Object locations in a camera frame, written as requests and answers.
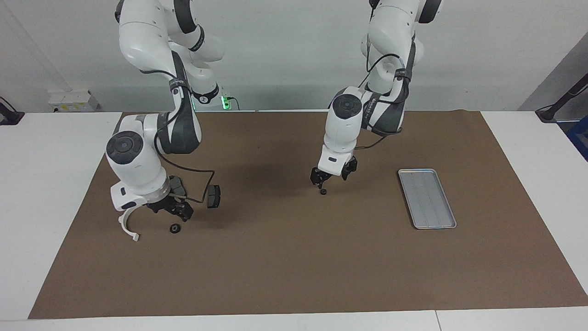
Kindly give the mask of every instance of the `white tabletop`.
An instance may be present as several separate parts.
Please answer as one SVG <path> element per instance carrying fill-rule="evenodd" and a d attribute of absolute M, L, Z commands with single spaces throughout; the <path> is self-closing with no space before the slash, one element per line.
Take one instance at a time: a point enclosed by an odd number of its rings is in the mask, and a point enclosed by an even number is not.
<path fill-rule="evenodd" d="M 586 330 L 588 307 L 25 321 L 120 115 L 27 114 L 0 127 L 0 320 L 16 321 L 0 329 Z M 588 163 L 533 113 L 483 116 L 588 292 Z"/>

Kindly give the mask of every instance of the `brown table surface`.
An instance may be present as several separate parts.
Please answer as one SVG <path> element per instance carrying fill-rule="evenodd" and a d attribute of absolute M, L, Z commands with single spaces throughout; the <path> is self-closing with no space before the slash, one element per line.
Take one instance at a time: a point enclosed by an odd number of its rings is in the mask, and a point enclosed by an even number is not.
<path fill-rule="evenodd" d="M 588 297 L 478 112 L 409 112 L 358 151 L 347 182 L 309 181 L 325 113 L 200 114 L 182 165 L 214 168 L 219 209 L 192 220 L 137 210 L 120 228 L 105 160 L 32 319 L 588 306 Z M 359 144 L 377 140 L 364 132 Z M 192 197 L 206 175 L 164 164 Z M 458 226 L 416 230 L 397 177 L 439 173 Z"/>

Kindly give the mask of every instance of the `metal tray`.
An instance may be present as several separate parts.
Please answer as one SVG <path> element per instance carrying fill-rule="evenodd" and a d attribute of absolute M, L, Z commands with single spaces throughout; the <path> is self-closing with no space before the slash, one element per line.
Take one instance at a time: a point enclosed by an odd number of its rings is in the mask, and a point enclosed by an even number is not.
<path fill-rule="evenodd" d="M 402 169 L 398 176 L 412 223 L 417 229 L 453 229 L 457 226 L 437 171 Z"/>

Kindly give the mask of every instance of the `blue plastic object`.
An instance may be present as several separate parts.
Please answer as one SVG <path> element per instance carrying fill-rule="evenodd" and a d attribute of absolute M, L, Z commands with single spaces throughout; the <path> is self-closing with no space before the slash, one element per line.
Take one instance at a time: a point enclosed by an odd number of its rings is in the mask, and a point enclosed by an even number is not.
<path fill-rule="evenodd" d="M 580 151 L 580 154 L 588 161 L 588 116 L 574 125 L 566 135 Z"/>

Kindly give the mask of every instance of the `white robotic arm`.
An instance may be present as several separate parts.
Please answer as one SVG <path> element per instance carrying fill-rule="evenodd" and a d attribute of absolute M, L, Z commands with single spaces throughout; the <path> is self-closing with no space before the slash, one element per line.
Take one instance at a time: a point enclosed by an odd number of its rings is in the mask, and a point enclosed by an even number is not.
<path fill-rule="evenodd" d="M 412 68 L 424 54 L 416 38 L 416 23 L 433 21 L 442 0 L 369 0 L 372 17 L 362 41 L 367 83 L 341 90 L 329 106 L 325 143 L 312 183 L 326 194 L 324 182 L 331 176 L 344 180 L 357 170 L 353 156 L 362 128 L 383 138 L 400 133 L 404 103 L 409 95 Z"/>
<path fill-rule="evenodd" d="M 165 77 L 175 105 L 172 112 L 126 116 L 108 141 L 106 157 L 121 180 L 111 188 L 113 204 L 119 211 L 147 205 L 155 212 L 164 209 L 183 220 L 192 216 L 181 182 L 178 178 L 170 182 L 159 156 L 189 154 L 198 147 L 202 131 L 195 104 L 210 104 L 220 90 L 210 69 L 192 65 L 218 61 L 224 55 L 220 40 L 205 39 L 194 13 L 191 0 L 121 0 L 117 6 L 123 56 L 142 73 Z M 216 197 L 209 207 L 217 207 L 220 191 L 217 186 L 212 189 Z"/>

